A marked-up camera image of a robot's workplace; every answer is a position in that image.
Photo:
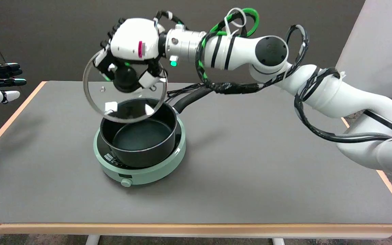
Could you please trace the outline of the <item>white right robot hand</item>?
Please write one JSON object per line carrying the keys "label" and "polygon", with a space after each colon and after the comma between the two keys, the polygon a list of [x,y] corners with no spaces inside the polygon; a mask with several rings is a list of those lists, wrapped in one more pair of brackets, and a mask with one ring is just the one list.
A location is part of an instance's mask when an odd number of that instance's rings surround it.
{"label": "white right robot hand", "polygon": [[165,28],[157,19],[120,19],[101,43],[92,64],[122,93],[140,93],[164,78],[159,60],[160,35]]}

